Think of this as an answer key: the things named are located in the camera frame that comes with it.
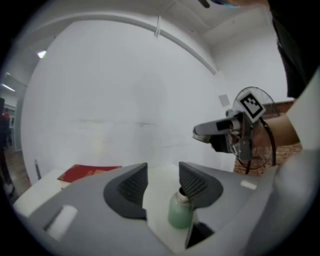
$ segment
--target red book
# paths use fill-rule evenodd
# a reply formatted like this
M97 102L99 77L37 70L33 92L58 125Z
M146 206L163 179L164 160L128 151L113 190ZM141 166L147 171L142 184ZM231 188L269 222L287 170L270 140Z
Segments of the red book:
M107 171L121 168L122 166L87 166L75 164L70 169L68 169L64 174L62 174L58 180L62 181L62 187L65 188L68 184L77 181L81 178L102 174Z

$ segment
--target ceiling light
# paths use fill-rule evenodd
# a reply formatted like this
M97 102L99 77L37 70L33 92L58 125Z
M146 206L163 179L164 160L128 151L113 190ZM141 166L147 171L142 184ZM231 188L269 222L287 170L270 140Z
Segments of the ceiling light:
M46 55L47 51L43 50L43 51L39 51L37 54L39 56L40 59L42 59L45 55Z
M5 84L1 84L3 87L5 87L5 88L7 88L7 89L9 89L9 90L11 90L11 91L13 91L13 92L15 92L15 90L14 89L12 89L12 88L10 88L9 86L6 86Z

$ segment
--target white table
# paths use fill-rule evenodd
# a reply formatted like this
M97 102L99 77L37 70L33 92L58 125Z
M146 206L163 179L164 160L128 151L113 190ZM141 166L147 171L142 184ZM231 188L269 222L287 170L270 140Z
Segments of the white table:
M13 205L29 217L44 202L61 191L57 180L65 171L54 169L29 188ZM148 168L148 186L143 196L147 224L152 232L174 253L185 250L188 229L173 228L168 222L169 201L180 188L179 168L174 165Z
M30 187L13 204L14 209L29 217L39 206L61 191L61 183L57 180L65 170L53 169L42 179Z

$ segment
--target green glass bottle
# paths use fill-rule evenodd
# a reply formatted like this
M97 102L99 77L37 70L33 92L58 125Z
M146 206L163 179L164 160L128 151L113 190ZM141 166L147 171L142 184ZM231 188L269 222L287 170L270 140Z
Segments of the green glass bottle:
M182 188L175 193L169 203L168 221L176 229L189 228L193 217L192 202Z

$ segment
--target white label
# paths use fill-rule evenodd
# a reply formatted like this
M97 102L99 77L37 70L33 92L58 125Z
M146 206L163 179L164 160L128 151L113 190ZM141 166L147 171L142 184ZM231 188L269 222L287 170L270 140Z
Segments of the white label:
M46 232L56 240L60 240L74 221L78 210L71 205L64 205L50 224Z
M256 185L256 184L253 184L253 183L251 183L250 181L247 181L247 180L242 180L242 181L240 182L240 185L241 185L242 187L245 187L245 188L251 189L251 190L255 190L255 189L257 188L257 185Z

